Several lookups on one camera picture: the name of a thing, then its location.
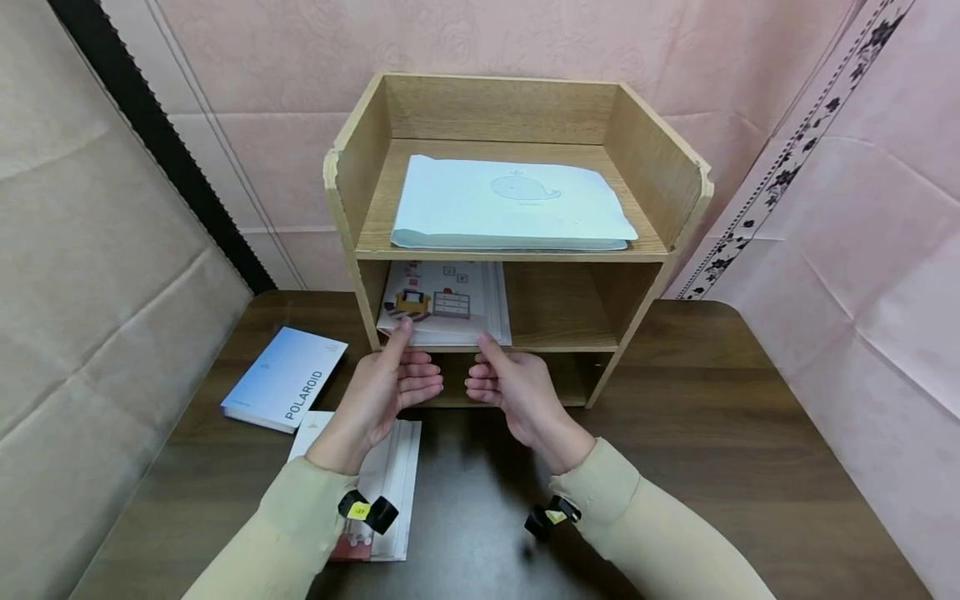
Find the polaroid box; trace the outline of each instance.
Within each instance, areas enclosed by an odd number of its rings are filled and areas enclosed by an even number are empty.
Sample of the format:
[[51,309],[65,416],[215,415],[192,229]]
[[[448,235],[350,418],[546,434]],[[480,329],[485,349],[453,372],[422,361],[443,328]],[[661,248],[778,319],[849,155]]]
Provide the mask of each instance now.
[[220,407],[231,419],[293,433],[346,350],[343,342],[283,327]]

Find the pink wall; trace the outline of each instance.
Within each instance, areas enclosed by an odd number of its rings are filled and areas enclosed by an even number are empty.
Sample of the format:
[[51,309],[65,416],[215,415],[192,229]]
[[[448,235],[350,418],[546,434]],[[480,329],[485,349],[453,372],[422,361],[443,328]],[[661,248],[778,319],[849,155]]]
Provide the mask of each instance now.
[[378,70],[625,80],[713,167],[716,206],[858,0],[103,0],[283,288],[348,290],[320,165]]
[[[863,43],[861,23],[841,42],[668,296],[739,309],[931,592],[957,598],[960,5],[875,1],[862,16],[876,10]],[[877,54],[870,38],[903,14]],[[861,56],[876,60],[854,78]],[[809,111],[820,118],[826,89],[824,102],[842,106],[805,131],[800,155],[815,146],[776,209],[757,208],[751,198],[770,197],[767,174]],[[737,253],[740,237],[749,244]]]

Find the whale drawing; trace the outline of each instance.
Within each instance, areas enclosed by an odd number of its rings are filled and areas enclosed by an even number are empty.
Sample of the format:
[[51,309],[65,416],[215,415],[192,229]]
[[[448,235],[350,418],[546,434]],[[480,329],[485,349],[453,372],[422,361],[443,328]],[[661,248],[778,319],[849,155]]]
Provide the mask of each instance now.
[[509,198],[510,200],[550,200],[552,198],[560,198],[559,189],[548,192],[542,183],[528,177],[523,177],[523,174],[519,171],[514,171],[507,177],[493,180],[490,187],[497,196]]

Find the wooden desk organizer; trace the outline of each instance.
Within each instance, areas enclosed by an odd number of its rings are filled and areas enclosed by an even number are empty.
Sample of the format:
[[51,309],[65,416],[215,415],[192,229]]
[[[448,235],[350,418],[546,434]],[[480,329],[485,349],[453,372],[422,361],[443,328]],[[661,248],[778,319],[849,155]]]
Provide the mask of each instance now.
[[[390,243],[410,155],[568,164],[599,172],[639,239],[616,252],[408,250]],[[591,406],[667,283],[713,194],[709,167],[624,84],[501,77],[373,77],[324,161],[373,349],[392,260],[504,262],[513,349],[550,366],[568,406]],[[476,347],[427,348],[447,373],[434,406],[475,405]]]

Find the paper stack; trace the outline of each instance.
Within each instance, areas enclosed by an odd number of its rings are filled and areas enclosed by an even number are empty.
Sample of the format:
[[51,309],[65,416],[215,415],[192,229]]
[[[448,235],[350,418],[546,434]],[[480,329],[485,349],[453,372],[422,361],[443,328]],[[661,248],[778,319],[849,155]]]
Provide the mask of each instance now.
[[390,240],[404,248],[611,251],[636,238],[596,171],[413,155]]
[[376,326],[389,334],[403,317],[414,322],[413,346],[471,346],[483,331],[509,346],[503,264],[395,261]]
[[[332,416],[333,413],[326,411],[306,413],[287,462],[306,454]],[[377,535],[366,523],[348,520],[330,555],[331,561],[376,563],[407,560],[419,456],[420,423],[398,420],[387,439],[377,444],[364,460],[357,489],[370,502],[381,495],[387,498],[399,515],[383,536]]]

